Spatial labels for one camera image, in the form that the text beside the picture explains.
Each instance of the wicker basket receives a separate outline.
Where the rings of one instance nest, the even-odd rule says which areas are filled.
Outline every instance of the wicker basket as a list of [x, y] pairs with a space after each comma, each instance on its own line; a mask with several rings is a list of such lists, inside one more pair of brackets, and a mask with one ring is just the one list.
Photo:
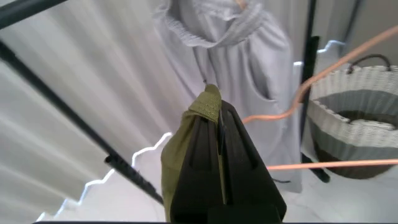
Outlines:
[[[369, 57], [387, 60], [380, 55], [361, 60]], [[386, 63], [334, 71], [312, 85], [307, 114], [319, 161], [398, 158], [398, 67]], [[391, 167], [330, 170], [352, 179], [368, 179]]]

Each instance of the olive green fabric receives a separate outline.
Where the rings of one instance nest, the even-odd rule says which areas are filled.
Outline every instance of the olive green fabric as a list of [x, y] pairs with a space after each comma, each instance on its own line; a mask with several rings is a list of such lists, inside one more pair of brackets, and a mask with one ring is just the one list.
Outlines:
[[220, 109], [220, 91], [214, 85], [207, 85], [205, 91], [200, 93], [188, 111], [183, 113], [178, 131], [162, 151], [162, 194], [166, 220], [168, 222], [170, 221], [170, 206], [178, 178], [180, 177], [181, 166], [191, 139], [195, 115], [217, 123]]

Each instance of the orange cable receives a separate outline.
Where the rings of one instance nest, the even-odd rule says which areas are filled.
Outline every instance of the orange cable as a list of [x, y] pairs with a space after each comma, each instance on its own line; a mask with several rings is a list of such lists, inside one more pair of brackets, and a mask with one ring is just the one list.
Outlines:
[[[251, 115], [243, 119], [243, 123], [248, 123], [254, 120], [261, 121], [274, 121], [278, 119], [283, 119], [291, 116], [294, 110], [299, 106], [303, 95], [307, 92], [310, 86], [316, 81], [329, 75], [330, 72], [337, 69], [339, 66], [347, 63], [349, 60], [357, 57], [361, 53], [365, 52], [367, 49], [375, 46], [376, 44], [396, 35], [398, 33], [398, 26], [392, 27], [379, 35], [373, 37], [372, 39], [366, 41], [359, 47], [355, 48], [353, 51], [342, 57], [334, 65], [326, 68], [317, 75], [309, 78], [305, 81], [300, 88], [297, 90], [296, 96], [292, 103], [292, 106], [285, 112], [281, 114], [262, 114], [262, 115]], [[366, 160], [366, 161], [341, 161], [341, 162], [317, 162], [311, 164], [290, 164], [290, 165], [279, 165], [279, 166], [269, 166], [269, 170], [288, 170], [288, 169], [311, 169], [311, 168], [324, 168], [324, 167], [349, 167], [349, 166], [376, 166], [376, 165], [392, 165], [398, 164], [398, 159], [380, 159], [380, 160]]]

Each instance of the floor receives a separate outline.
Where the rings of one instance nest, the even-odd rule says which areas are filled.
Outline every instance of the floor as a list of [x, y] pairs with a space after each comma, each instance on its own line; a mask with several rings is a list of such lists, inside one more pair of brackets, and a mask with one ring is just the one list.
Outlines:
[[[335, 61], [336, 55], [321, 55], [317, 70]], [[160, 192], [162, 145], [137, 157], [136, 169]], [[308, 127], [302, 151], [313, 157]], [[282, 192], [287, 203], [284, 222], [396, 222], [398, 220], [398, 167], [369, 180], [347, 179], [331, 172], [328, 184], [303, 170], [303, 192]], [[82, 205], [67, 205], [56, 218], [43, 220], [164, 222], [161, 205], [135, 185], [114, 173], [105, 184], [89, 189]]]

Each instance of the black handle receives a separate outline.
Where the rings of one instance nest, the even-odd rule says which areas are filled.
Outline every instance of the black handle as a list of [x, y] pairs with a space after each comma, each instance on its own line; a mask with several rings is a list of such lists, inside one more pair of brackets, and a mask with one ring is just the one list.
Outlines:
[[366, 59], [369, 59], [369, 58], [375, 58], [375, 57], [382, 59], [386, 63], [387, 71], [388, 72], [391, 71], [391, 63], [390, 63], [390, 61], [388, 60], [388, 58], [386, 56], [384, 56], [382, 54], [369, 54], [369, 55], [367, 55], [367, 56], [365, 56], [363, 58], [360, 58], [360, 59], [356, 60], [355, 62], [353, 62], [348, 67], [347, 74], [351, 74], [354, 71], [354, 69], [353, 69], [354, 65], [357, 65], [359, 62], [362, 62], [363, 60], [366, 60]]

